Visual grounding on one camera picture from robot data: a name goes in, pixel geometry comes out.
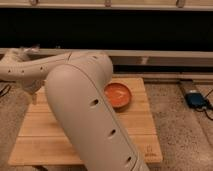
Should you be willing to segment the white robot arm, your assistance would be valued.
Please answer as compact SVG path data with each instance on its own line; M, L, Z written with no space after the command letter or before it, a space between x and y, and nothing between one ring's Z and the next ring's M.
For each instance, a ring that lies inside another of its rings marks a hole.
M103 51L71 51L31 60L11 48L0 59L0 79L28 92L45 88L48 105L88 171L150 171L108 102L104 88L113 64Z

